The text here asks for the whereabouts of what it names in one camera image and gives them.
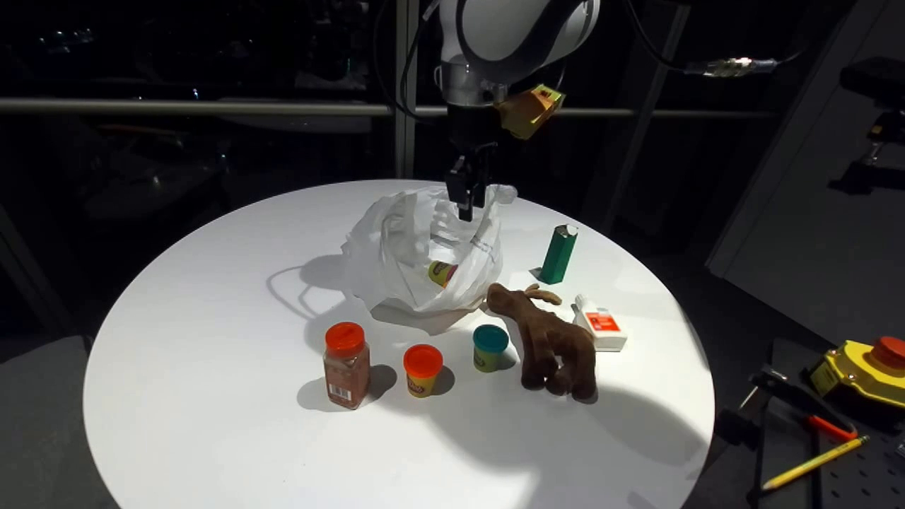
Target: green bottle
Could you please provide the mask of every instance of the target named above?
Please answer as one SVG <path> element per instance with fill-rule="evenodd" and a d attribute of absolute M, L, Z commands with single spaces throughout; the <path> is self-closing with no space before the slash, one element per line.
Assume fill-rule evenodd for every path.
<path fill-rule="evenodd" d="M 539 265 L 539 282 L 555 286 L 555 282 L 565 281 L 574 238 L 576 235 L 572 235 L 565 224 L 555 230 L 548 250 L 545 250 L 545 261 Z"/>

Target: orange jar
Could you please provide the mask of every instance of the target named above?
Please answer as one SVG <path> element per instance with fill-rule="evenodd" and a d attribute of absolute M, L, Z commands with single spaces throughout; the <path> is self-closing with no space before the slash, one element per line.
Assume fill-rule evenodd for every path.
<path fill-rule="evenodd" d="M 443 354 L 432 346 L 412 346 L 403 351 L 402 368 L 406 374 L 406 389 L 412 397 L 430 397 L 439 374 L 443 371 Z"/>
<path fill-rule="evenodd" d="M 357 323 L 337 323 L 326 334 L 326 387 L 338 408 L 358 408 L 367 392 L 369 351 L 365 329 Z"/>

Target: jar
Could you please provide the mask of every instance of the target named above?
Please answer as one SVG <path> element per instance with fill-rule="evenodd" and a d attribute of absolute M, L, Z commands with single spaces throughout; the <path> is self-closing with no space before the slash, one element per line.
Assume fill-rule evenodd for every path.
<path fill-rule="evenodd" d="M 474 368 L 488 374 L 498 371 L 502 363 L 502 351 L 508 346 L 508 334 L 498 326 L 480 326 L 471 334 L 474 343 Z"/>
<path fill-rule="evenodd" d="M 402 357 L 402 368 L 406 374 L 406 389 L 412 397 L 436 392 L 436 380 L 443 371 L 443 354 L 432 346 L 412 346 Z"/>
<path fill-rule="evenodd" d="M 358 408 L 367 392 L 369 351 L 365 329 L 337 323 L 326 334 L 326 389 L 338 408 Z"/>

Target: small green cup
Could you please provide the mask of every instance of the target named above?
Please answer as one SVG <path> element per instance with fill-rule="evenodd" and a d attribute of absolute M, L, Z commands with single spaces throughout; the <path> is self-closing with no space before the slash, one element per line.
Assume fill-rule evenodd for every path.
<path fill-rule="evenodd" d="M 498 371 L 502 351 L 508 346 L 508 334 L 498 326 L 480 326 L 474 329 L 471 340 L 474 340 L 474 368 L 485 374 Z"/>

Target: table surface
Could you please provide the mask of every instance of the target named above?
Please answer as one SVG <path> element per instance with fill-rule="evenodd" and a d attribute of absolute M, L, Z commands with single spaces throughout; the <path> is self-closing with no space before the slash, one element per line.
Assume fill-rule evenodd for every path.
<path fill-rule="evenodd" d="M 599 402 L 522 389 L 518 364 L 471 368 L 480 310 L 446 323 L 369 316 L 338 292 L 338 245 L 362 211 L 426 180 L 350 180 L 228 211 L 154 258 L 115 299 L 85 374 L 95 467 L 125 509 L 296 507 L 682 507 L 713 438 L 713 375 L 673 293 L 624 250 L 514 201 L 502 269 L 539 265 L 574 224 L 565 298 L 627 329 L 596 357 Z M 385 389 L 358 409 L 326 399 L 320 334 L 362 319 Z M 416 399 L 402 354 L 443 351 L 446 392 Z"/>

